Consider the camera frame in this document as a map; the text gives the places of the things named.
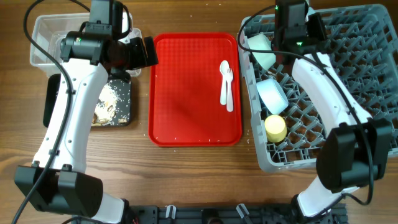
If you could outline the yellow plastic cup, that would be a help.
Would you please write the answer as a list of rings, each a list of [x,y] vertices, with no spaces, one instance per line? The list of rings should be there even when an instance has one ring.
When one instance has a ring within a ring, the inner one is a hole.
[[[269,142],[281,142],[287,135],[287,126],[283,117],[270,115],[264,121],[267,140]]]

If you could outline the food scraps and rice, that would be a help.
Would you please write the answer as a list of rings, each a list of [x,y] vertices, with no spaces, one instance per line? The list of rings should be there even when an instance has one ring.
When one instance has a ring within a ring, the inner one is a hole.
[[[130,120],[131,84],[108,80],[96,104],[92,126],[125,126]]]

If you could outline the light blue bowl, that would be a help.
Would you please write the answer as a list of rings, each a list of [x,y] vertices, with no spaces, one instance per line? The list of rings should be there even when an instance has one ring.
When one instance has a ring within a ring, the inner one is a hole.
[[[271,114],[280,114],[288,105],[288,99],[282,87],[275,79],[267,79],[256,84],[258,94]]]

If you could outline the white plastic spoon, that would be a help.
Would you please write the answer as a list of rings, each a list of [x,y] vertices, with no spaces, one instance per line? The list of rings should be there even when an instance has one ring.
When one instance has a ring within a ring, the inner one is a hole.
[[[229,69],[229,63],[227,60],[223,60],[220,64],[220,73],[222,76],[221,81],[221,93],[220,93],[220,104],[226,105],[227,102],[227,89],[226,89],[226,78],[225,73]]]

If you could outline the pink plastic fork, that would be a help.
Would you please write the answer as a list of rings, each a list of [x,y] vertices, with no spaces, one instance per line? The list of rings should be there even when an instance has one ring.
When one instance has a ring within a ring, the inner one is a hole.
[[[226,108],[228,112],[232,112],[234,110],[233,106],[233,94],[232,94],[232,81],[233,81],[233,71],[232,69],[227,69],[227,99],[226,99]]]

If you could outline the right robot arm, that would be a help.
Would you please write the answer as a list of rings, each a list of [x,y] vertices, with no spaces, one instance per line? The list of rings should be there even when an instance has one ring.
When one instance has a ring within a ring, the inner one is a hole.
[[[353,98],[327,54],[325,25],[306,1],[277,1],[274,49],[292,65],[292,76],[320,115],[326,132],[316,160],[317,177],[295,196],[302,220],[326,215],[341,199],[368,205],[374,181],[386,170],[391,125],[374,119]]]

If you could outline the mint green bowl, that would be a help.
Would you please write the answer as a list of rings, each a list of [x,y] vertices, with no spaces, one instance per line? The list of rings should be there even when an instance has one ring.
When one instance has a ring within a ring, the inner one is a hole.
[[[258,34],[248,38],[248,46],[251,50],[271,50],[271,42],[264,34]],[[258,64],[268,70],[275,64],[276,56],[274,53],[252,53]]]

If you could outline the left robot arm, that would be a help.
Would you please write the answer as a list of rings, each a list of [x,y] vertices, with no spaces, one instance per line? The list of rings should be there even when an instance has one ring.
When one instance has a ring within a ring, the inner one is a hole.
[[[158,63],[152,37],[124,42],[132,26],[119,1],[92,1],[89,19],[69,32],[53,60],[62,76],[44,140],[29,166],[19,166],[14,182],[24,204],[39,212],[96,223],[137,223],[125,199],[103,190],[86,174],[86,147],[100,93],[108,78],[128,82],[130,71]]]

